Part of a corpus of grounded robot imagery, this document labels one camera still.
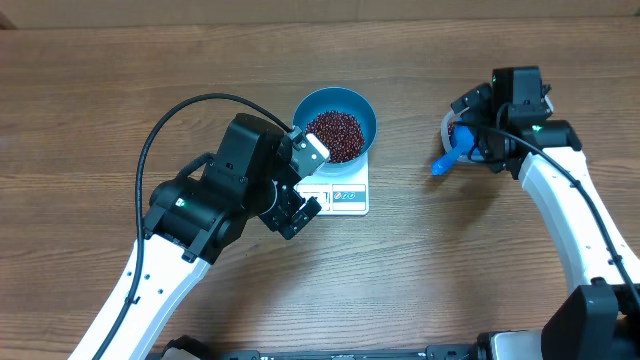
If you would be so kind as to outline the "blue plastic scoop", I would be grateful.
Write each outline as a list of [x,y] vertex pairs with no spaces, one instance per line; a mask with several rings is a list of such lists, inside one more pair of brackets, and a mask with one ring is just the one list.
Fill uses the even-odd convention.
[[449,137],[451,149],[431,166],[433,176],[445,175],[456,163],[480,163],[483,161],[476,140],[468,127],[451,124]]

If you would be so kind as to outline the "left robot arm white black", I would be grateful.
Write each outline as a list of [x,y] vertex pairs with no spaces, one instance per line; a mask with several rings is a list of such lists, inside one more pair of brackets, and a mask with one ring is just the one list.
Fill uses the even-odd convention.
[[321,206],[298,182],[322,167],[329,150],[298,127],[285,131],[239,113],[215,154],[204,154],[153,191],[116,287],[72,352],[74,359],[143,359],[166,323],[248,219],[285,239]]

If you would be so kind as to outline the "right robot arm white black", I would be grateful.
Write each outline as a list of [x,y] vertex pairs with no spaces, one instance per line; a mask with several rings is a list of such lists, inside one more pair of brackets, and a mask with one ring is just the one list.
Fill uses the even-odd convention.
[[475,163],[519,181],[541,214],[565,273],[568,297],[539,330],[482,333],[471,359],[636,359],[639,258],[617,229],[551,87],[536,66],[497,68],[451,104],[441,135],[445,174]]

